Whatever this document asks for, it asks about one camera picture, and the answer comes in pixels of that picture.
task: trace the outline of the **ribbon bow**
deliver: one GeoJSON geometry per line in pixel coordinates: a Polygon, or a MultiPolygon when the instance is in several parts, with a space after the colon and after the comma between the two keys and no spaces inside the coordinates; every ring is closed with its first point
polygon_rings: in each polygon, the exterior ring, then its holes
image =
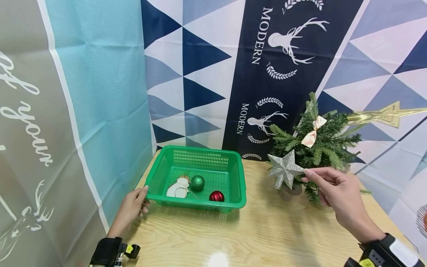
{"type": "Polygon", "coordinates": [[[317,116],[317,119],[313,122],[313,131],[309,132],[304,139],[302,139],[301,144],[311,148],[314,145],[314,142],[316,142],[317,130],[326,122],[326,119],[317,116]]]}

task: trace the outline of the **human hand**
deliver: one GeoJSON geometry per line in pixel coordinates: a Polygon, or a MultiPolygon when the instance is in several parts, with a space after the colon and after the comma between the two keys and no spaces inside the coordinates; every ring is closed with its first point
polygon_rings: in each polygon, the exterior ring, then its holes
{"type": "Polygon", "coordinates": [[[365,210],[357,177],[329,167],[306,169],[304,173],[307,177],[302,181],[313,181],[319,187],[320,202],[332,207],[338,223],[360,243],[386,237],[365,210]]]}
{"type": "Polygon", "coordinates": [[[138,188],[128,193],[122,201],[122,205],[114,218],[114,222],[107,234],[108,238],[121,237],[128,230],[129,226],[137,216],[142,216],[148,212],[150,202],[145,199],[148,192],[148,186],[138,188]]]}

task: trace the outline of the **laurel wreath graphic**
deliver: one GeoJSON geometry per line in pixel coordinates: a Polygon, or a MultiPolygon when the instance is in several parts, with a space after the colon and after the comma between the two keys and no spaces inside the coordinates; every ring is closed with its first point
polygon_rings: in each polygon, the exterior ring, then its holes
{"type": "Polygon", "coordinates": [[[266,140],[255,139],[251,134],[248,134],[248,139],[249,139],[249,141],[251,141],[254,144],[264,144],[264,143],[267,143],[268,141],[270,141],[270,138],[268,138],[266,140]]]}
{"type": "Polygon", "coordinates": [[[248,157],[255,157],[259,160],[263,160],[263,158],[260,155],[253,154],[253,153],[248,153],[248,154],[242,155],[242,158],[248,158],[248,157]]]}
{"type": "Polygon", "coordinates": [[[273,79],[278,79],[278,80],[284,80],[287,78],[290,78],[292,76],[294,76],[296,74],[297,70],[293,70],[289,73],[279,73],[277,71],[274,70],[274,67],[270,64],[271,62],[268,63],[267,65],[267,73],[273,78],[273,79]]]}
{"type": "Polygon", "coordinates": [[[260,101],[257,102],[257,104],[255,105],[257,108],[264,105],[265,103],[275,103],[277,104],[280,108],[283,108],[283,103],[282,101],[280,101],[277,98],[274,97],[266,97],[261,99],[260,101]]]}
{"type": "Polygon", "coordinates": [[[323,7],[323,5],[325,4],[325,3],[323,2],[323,0],[287,0],[287,1],[285,2],[285,8],[284,8],[284,9],[282,9],[283,14],[285,14],[285,11],[286,11],[286,10],[291,9],[291,8],[292,8],[294,5],[296,5],[297,3],[299,3],[299,2],[304,2],[304,1],[313,2],[313,3],[316,5],[316,7],[317,7],[320,11],[322,11],[322,7],[323,7]]]}

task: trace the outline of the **basket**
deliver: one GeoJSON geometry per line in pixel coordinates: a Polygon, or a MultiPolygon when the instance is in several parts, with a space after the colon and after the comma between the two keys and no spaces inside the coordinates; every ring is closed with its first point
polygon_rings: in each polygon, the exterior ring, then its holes
{"type": "Polygon", "coordinates": [[[240,155],[234,151],[208,148],[165,146],[148,174],[147,199],[159,205],[214,210],[228,213],[246,204],[246,185],[240,155]],[[190,179],[201,175],[205,186],[200,192],[188,192],[186,198],[167,197],[167,189],[179,176],[190,179]],[[210,201],[213,191],[224,194],[224,202],[210,201]]]}

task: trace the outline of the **red ornament ball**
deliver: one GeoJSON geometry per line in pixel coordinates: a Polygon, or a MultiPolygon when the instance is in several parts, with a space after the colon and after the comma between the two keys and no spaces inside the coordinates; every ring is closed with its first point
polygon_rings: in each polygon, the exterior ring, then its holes
{"type": "Polygon", "coordinates": [[[220,191],[214,191],[211,193],[211,195],[209,196],[209,200],[210,201],[220,201],[220,202],[224,202],[224,194],[221,193],[220,191]]]}

